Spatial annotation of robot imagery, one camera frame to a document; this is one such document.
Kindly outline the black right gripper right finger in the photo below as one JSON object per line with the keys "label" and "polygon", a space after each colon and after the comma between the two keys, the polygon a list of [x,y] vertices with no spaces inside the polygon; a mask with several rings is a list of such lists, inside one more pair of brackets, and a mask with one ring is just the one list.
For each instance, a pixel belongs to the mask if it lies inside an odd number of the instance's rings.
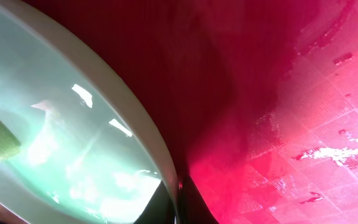
{"label": "black right gripper right finger", "polygon": [[184,224],[218,224],[189,175],[182,179],[178,205]]}

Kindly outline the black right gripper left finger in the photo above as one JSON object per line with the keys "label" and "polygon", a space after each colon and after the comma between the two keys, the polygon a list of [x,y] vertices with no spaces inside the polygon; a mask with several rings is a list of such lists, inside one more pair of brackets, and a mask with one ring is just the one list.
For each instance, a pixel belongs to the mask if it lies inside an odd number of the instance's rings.
{"label": "black right gripper left finger", "polygon": [[174,224],[175,212],[167,189],[161,182],[145,210],[134,224]]}

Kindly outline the light green plate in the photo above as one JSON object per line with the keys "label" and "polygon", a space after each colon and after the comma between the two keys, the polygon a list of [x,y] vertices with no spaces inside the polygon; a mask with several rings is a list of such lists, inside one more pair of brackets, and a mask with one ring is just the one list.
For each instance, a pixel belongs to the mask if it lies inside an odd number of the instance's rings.
{"label": "light green plate", "polygon": [[20,152],[0,162],[0,204],[27,223],[134,223],[178,177],[120,76],[68,29],[0,1],[0,121]]}

